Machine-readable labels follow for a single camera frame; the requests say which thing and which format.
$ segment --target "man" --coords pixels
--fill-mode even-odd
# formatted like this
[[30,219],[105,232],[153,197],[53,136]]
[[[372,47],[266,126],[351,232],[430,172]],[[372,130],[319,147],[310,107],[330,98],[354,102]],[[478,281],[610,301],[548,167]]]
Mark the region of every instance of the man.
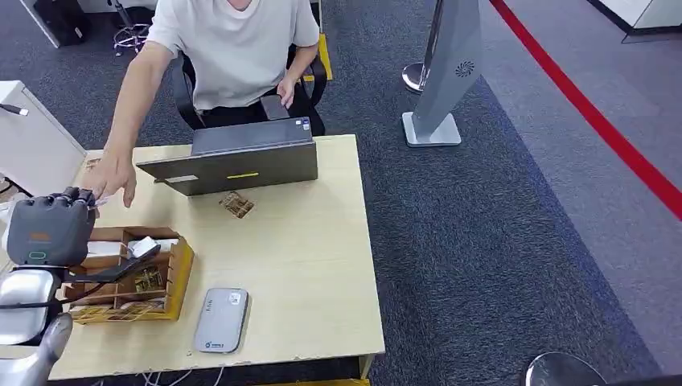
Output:
[[[194,105],[208,125],[246,123],[256,114],[254,103],[274,93],[290,115],[307,115],[310,102],[297,81],[317,55],[319,39],[309,1],[158,0],[145,46],[125,74],[104,154],[84,185],[97,197],[123,188],[123,203],[130,207],[136,185],[133,148],[178,51],[194,64]],[[286,70],[291,44],[298,49]]]

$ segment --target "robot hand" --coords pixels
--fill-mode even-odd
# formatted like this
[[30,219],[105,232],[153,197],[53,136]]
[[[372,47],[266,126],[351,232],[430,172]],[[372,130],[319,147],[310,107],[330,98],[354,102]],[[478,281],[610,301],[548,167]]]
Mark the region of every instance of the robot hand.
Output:
[[77,187],[17,202],[6,230],[10,259],[24,266],[79,265],[88,255],[94,205],[92,192]]

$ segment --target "gray laptop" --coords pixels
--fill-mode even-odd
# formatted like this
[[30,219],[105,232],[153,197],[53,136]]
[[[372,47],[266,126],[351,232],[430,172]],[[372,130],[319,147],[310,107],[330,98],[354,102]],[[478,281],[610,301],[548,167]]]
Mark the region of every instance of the gray laptop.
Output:
[[200,129],[188,157],[138,163],[184,195],[205,195],[318,177],[308,118]]

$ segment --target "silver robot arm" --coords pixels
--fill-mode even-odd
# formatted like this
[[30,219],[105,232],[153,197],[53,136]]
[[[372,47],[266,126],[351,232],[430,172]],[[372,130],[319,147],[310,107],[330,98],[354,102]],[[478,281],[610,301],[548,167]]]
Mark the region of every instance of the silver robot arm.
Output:
[[[0,359],[0,386],[46,384],[73,328],[63,305],[93,294],[143,268],[161,248],[129,252],[116,267],[94,275],[74,274],[88,254],[96,206],[91,191],[69,187],[64,193],[18,201],[2,246],[16,266],[0,278],[0,346],[36,347],[21,359]],[[75,298],[57,300],[63,283],[99,283]]]
[[64,352],[73,321],[70,314],[60,314],[45,330],[37,350],[21,359],[0,359],[1,386],[42,386]]

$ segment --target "red floor tape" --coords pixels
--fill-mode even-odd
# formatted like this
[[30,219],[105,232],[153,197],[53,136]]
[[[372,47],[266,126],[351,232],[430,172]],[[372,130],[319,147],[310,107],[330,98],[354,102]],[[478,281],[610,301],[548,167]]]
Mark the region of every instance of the red floor tape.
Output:
[[600,137],[613,151],[639,176],[656,196],[672,211],[678,220],[682,220],[682,192],[668,181],[625,137],[594,107],[580,89],[561,70],[547,51],[533,38],[523,23],[514,15],[504,0],[490,0],[492,6],[502,16],[516,37],[535,58],[554,84],[564,93],[566,98],[578,109]]

